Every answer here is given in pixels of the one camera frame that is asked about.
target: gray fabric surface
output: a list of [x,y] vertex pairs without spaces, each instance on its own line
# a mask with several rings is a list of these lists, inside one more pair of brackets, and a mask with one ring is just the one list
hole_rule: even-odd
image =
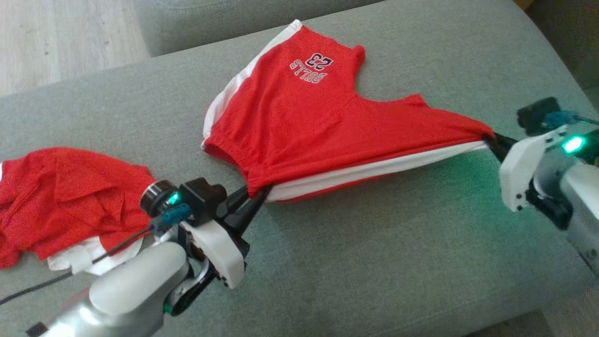
[[[521,138],[515,111],[555,95],[592,107],[549,43],[510,0],[385,1],[305,22],[366,62],[358,92],[430,105]],[[280,31],[271,29],[0,99],[0,161],[48,146],[92,149],[159,179],[204,176],[230,191],[235,168],[201,152],[204,112]],[[246,234],[247,276],[214,283],[158,336],[459,336],[596,281],[534,209],[501,203],[487,151],[268,204]],[[2,294],[48,278],[33,257],[0,271]],[[77,275],[0,307],[2,335],[56,312],[89,284]]]
[[135,0],[152,56],[178,52],[381,0]]

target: light wood floor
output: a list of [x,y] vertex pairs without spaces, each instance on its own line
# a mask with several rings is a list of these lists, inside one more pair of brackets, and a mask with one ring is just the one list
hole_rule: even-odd
[[[0,0],[0,28],[0,96],[149,58],[132,0]],[[599,336],[599,291],[470,336]]]

